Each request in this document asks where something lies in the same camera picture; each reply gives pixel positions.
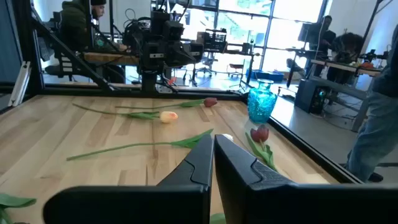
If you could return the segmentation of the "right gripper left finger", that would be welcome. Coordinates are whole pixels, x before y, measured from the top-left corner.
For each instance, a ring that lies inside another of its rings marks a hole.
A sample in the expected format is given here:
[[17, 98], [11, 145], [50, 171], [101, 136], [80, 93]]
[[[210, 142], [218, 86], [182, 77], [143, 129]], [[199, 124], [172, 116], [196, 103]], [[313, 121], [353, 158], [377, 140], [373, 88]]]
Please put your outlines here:
[[78, 186], [43, 207], [45, 224], [208, 224], [213, 139], [201, 137], [181, 163], [153, 186]]

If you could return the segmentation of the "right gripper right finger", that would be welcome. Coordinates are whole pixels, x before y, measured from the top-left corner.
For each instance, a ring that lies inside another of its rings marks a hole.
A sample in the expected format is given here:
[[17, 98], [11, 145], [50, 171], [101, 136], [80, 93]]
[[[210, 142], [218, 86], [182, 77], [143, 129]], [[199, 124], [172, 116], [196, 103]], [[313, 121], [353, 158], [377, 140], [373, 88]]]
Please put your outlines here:
[[215, 166], [227, 224], [398, 224], [398, 187], [298, 184], [223, 135]]

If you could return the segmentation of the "grey aluminium profile piece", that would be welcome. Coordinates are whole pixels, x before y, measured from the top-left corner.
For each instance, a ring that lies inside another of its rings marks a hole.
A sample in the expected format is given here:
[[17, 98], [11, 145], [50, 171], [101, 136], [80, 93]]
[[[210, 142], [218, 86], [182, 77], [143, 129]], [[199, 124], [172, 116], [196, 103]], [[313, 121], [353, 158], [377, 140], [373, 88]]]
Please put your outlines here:
[[30, 61], [24, 61], [19, 70], [19, 74], [14, 85], [8, 106], [19, 106], [25, 96], [31, 73]]

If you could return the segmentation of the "grey office chair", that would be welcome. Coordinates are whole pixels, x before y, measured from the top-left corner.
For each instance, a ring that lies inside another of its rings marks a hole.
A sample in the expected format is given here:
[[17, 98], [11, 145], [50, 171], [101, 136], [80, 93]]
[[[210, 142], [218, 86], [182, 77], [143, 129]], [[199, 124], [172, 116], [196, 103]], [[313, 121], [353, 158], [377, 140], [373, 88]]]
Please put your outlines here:
[[201, 64], [203, 65], [203, 67], [196, 68], [196, 66], [194, 66], [193, 74], [198, 75], [199, 72], [202, 72], [204, 75], [208, 73], [210, 77], [212, 75], [216, 75], [217, 72], [212, 69], [212, 65], [214, 62], [217, 61], [218, 60], [214, 58], [214, 53], [208, 52], [206, 55], [202, 57]]

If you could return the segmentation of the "blue storage bin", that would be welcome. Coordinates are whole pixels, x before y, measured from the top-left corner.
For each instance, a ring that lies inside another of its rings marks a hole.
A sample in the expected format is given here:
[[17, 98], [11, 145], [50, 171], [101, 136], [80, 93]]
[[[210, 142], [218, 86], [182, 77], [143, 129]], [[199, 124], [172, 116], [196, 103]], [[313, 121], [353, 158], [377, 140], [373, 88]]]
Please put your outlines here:
[[281, 82], [284, 79], [284, 74], [278, 71], [262, 71], [262, 70], [252, 70], [251, 79], [267, 79], [274, 82]]

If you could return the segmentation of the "black computer tower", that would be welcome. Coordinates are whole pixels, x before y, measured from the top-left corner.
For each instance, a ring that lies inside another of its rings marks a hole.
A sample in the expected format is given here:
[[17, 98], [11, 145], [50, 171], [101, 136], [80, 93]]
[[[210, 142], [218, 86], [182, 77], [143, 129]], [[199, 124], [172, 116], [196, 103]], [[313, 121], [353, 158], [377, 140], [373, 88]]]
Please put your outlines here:
[[313, 80], [300, 80], [294, 105], [306, 113], [321, 115], [327, 89]]

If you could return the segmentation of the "reddish purple artificial tulip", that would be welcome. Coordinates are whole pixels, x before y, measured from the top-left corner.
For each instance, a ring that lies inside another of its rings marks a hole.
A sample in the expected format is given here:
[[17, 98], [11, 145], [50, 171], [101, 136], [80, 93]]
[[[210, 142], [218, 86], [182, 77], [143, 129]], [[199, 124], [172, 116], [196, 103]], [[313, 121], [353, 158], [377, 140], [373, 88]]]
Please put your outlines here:
[[129, 108], [129, 109], [140, 109], [140, 110], [154, 110], [154, 109], [161, 109], [161, 108], [169, 108], [169, 107], [182, 107], [182, 108], [189, 108], [189, 107], [194, 107], [198, 106], [200, 104], [203, 104], [205, 107], [209, 108], [218, 103], [217, 98], [205, 98], [205, 99], [200, 99], [200, 100], [193, 100], [193, 101], [186, 101], [183, 103], [177, 103], [173, 105], [164, 105], [164, 106], [155, 106], [155, 107], [149, 107], [149, 108], [144, 108], [144, 107], [128, 107], [128, 106], [118, 106], [118, 108]]

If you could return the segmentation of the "black aluminium table frame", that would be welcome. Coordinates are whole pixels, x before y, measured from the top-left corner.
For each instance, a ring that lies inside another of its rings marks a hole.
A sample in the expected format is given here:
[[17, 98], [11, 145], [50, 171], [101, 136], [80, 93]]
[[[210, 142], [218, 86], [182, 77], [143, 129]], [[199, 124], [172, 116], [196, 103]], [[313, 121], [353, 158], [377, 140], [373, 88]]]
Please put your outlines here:
[[[98, 77], [97, 74], [70, 51], [56, 36], [53, 35], [44, 25], [39, 15], [34, 9], [33, 0], [5, 0], [5, 5], [10, 15], [12, 28], [14, 29], [14, 37], [19, 47], [19, 53], [22, 59], [28, 59], [33, 62], [33, 80], [28, 82], [28, 96], [35, 95], [65, 95], [65, 96], [103, 96], [103, 97], [125, 97], [125, 98], [164, 98], [164, 99], [184, 99], [197, 100], [206, 97], [215, 97], [219, 100], [242, 101], [247, 104], [248, 93], [242, 94], [237, 91], [225, 91], [215, 89], [200, 88], [180, 88], [176, 93], [157, 93], [140, 91], [137, 87], [111, 87], [104, 79]], [[37, 33], [41, 33], [54, 42], [60, 50], [64, 51], [65, 56], [80, 67], [84, 71], [84, 75], [89, 75], [93, 81], [99, 82], [99, 86], [95, 85], [66, 85], [66, 84], [44, 84], [42, 78], [42, 68], [39, 57], [39, 44], [37, 41]], [[277, 130], [278, 133], [287, 138], [294, 146], [297, 146], [311, 160], [317, 163], [333, 178], [340, 183], [363, 184], [353, 174], [350, 174], [341, 165], [333, 162], [324, 156], [314, 147], [307, 144], [302, 138], [289, 130], [286, 126], [278, 122], [274, 118], [269, 118], [268, 123]]]

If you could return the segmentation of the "black plastic crate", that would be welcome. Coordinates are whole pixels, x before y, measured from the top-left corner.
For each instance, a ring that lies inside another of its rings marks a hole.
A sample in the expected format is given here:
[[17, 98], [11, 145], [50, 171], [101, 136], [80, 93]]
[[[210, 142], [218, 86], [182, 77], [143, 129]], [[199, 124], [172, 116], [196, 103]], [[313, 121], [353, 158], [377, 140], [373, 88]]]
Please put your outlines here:
[[203, 44], [205, 52], [223, 53], [227, 46], [226, 36], [227, 31], [224, 28], [206, 29]]

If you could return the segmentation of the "person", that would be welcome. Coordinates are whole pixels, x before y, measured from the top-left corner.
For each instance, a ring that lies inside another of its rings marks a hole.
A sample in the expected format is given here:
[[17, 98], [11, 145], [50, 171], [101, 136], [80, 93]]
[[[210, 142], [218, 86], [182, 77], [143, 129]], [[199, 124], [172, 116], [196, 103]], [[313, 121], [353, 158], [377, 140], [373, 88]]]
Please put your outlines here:
[[[331, 45], [332, 61], [350, 64], [358, 59], [364, 39], [361, 35], [352, 32], [336, 37]], [[331, 67], [327, 79], [339, 84], [345, 84], [353, 75], [352, 72]]]
[[[65, 45], [73, 51], [84, 51], [89, 47], [88, 28], [86, 24], [85, 5], [88, 0], [72, 0], [62, 2], [62, 10], [60, 11], [62, 21], [60, 34]], [[94, 19], [99, 19], [105, 13], [106, 0], [90, 0], [91, 15]], [[127, 46], [107, 41], [100, 34], [95, 34], [96, 30], [91, 28], [93, 32], [93, 47], [99, 51], [126, 51]], [[111, 83], [125, 83], [124, 70], [117, 65], [105, 65], [103, 67], [103, 75], [107, 81]]]
[[386, 66], [368, 94], [368, 110], [345, 168], [363, 182], [381, 182], [383, 176], [374, 170], [398, 146], [398, 25]]
[[324, 16], [310, 36], [310, 50], [317, 51], [315, 60], [328, 59], [328, 51], [336, 38], [336, 34], [329, 29], [332, 20], [331, 16]]

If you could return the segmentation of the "white artificial tulip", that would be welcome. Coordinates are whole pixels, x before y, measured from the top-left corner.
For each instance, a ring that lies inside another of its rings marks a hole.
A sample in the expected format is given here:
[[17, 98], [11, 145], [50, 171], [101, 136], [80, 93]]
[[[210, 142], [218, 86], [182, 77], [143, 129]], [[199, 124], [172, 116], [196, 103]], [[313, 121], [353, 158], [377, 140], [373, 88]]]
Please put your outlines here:
[[196, 135], [194, 137], [188, 138], [188, 139], [183, 139], [179, 141], [172, 141], [172, 142], [147, 142], [147, 143], [135, 143], [135, 144], [128, 144], [124, 146], [117, 146], [117, 147], [112, 147], [108, 149], [102, 149], [99, 151], [94, 151], [94, 152], [89, 152], [86, 154], [80, 154], [77, 156], [71, 156], [66, 158], [66, 161], [72, 161], [75, 159], [80, 159], [83, 157], [88, 157], [88, 156], [94, 156], [97, 154], [105, 153], [105, 152], [111, 152], [111, 151], [116, 151], [119, 149], [125, 149], [129, 147], [138, 147], [138, 146], [158, 146], [158, 145], [171, 145], [171, 146], [178, 146], [178, 147], [185, 147], [189, 149], [193, 149], [205, 135], [211, 134], [213, 132], [213, 129], [209, 129], [199, 135]]

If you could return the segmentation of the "maroon artificial tulip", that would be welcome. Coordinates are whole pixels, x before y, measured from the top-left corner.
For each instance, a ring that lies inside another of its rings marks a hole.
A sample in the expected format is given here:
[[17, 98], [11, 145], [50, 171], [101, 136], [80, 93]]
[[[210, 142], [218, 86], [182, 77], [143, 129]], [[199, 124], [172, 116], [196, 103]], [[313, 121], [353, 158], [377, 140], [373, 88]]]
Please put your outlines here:
[[264, 125], [260, 125], [257, 129], [251, 129], [250, 134], [245, 133], [248, 143], [253, 153], [260, 157], [265, 165], [277, 172], [274, 165], [274, 156], [271, 147], [266, 144], [269, 137], [269, 129]]

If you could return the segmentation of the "wood top metal workbench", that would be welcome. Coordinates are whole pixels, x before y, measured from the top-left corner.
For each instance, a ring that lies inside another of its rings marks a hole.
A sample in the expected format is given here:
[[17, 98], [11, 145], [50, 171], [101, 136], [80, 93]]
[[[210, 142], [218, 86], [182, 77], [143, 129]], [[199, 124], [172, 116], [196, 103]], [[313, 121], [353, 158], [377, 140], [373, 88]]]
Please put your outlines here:
[[[306, 79], [313, 80], [315, 83], [320, 86], [328, 87], [331, 90], [331, 93], [326, 94], [326, 98], [334, 103], [337, 103], [343, 108], [348, 108], [352, 111], [357, 112], [357, 115], [353, 119], [351, 131], [358, 132], [361, 127], [363, 121], [366, 119], [366, 113], [368, 112], [368, 100], [366, 99], [368, 90], [358, 89], [356, 87], [358, 82], [358, 77], [360, 75], [367, 75], [371, 78], [371, 84], [373, 83], [373, 79], [378, 77], [381, 74], [381, 70], [373, 69], [373, 68], [365, 68], [362, 66], [351, 66], [343, 63], [333, 62], [329, 60], [311, 60], [313, 67], [311, 69], [310, 74], [306, 77]], [[352, 85], [340, 84], [336, 81], [329, 81], [326, 78], [316, 77], [314, 76], [315, 67], [317, 65], [321, 65], [326, 69], [326, 72], [329, 68], [335, 68], [341, 72], [350, 72], [353, 73], [354, 83]], [[354, 104], [349, 104], [343, 101], [338, 97], [338, 94], [342, 93], [346, 96], [350, 96], [356, 98], [359, 103], [359, 107], [355, 107]]]

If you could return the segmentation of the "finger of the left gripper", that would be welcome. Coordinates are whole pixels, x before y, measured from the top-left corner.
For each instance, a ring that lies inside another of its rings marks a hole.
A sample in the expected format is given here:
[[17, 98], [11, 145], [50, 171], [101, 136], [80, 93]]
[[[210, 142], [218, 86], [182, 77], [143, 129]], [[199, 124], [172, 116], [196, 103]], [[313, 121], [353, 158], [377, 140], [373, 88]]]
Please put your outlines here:
[[182, 61], [180, 59], [182, 43], [169, 42], [166, 48], [166, 65], [169, 67], [181, 67]]
[[196, 62], [196, 58], [193, 55], [195, 44], [195, 42], [182, 44], [182, 65], [193, 64]]

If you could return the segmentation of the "wooden background workbench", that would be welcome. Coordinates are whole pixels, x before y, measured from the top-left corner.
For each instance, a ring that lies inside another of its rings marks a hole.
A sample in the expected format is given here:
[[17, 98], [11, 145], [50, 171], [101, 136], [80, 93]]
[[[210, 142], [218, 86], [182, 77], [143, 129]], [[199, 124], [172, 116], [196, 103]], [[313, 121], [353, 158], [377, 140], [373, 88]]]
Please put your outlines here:
[[89, 63], [100, 64], [115, 64], [115, 65], [138, 65], [139, 58], [126, 54], [106, 54], [96, 52], [85, 52], [84, 59]]

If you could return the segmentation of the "blue textured glass vase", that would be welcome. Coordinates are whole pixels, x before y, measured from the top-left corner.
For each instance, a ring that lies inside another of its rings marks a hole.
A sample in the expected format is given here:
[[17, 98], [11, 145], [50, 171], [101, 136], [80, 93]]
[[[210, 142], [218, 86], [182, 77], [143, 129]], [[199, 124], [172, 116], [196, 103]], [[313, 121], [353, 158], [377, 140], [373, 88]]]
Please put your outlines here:
[[277, 95], [271, 92], [272, 80], [259, 79], [259, 86], [248, 94], [248, 115], [254, 123], [267, 123], [277, 101]]

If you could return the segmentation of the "red stool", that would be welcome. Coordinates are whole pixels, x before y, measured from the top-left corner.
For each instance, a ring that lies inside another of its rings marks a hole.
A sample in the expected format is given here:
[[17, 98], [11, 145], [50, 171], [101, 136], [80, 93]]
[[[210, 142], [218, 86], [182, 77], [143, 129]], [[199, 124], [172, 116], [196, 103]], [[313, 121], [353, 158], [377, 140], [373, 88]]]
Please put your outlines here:
[[230, 63], [226, 67], [226, 72], [229, 77], [234, 77], [234, 76], [242, 76], [244, 71], [244, 65], [243, 64], [234, 64]]

